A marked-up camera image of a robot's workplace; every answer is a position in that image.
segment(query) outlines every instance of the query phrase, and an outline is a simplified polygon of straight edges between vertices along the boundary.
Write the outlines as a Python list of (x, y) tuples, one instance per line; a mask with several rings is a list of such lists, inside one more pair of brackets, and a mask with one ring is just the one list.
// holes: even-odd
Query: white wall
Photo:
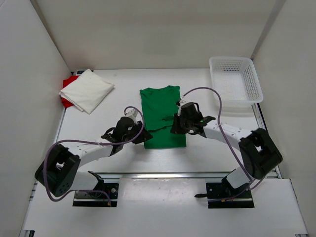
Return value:
[(0, 236), (19, 235), (70, 74), (28, 0), (0, 6)]
[(71, 70), (207, 68), (251, 57), (275, 0), (37, 0)]
[(316, 1), (287, 0), (254, 62), (268, 131), (316, 236)]

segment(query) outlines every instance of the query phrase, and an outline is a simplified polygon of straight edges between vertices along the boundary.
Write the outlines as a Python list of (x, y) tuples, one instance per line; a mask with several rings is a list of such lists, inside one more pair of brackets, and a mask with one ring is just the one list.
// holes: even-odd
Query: folded white towel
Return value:
[(90, 114), (112, 90), (113, 84), (93, 73), (90, 69), (77, 80), (63, 88), (59, 94), (73, 103), (81, 112)]

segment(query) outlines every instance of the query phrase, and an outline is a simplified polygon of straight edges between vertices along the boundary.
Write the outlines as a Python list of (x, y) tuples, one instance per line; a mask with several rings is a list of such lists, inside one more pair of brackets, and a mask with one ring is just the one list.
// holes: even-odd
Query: green cloth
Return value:
[(173, 115), (178, 112), (179, 86), (140, 90), (145, 128), (153, 136), (146, 141), (145, 149), (175, 148), (186, 146), (186, 136), (170, 133)]

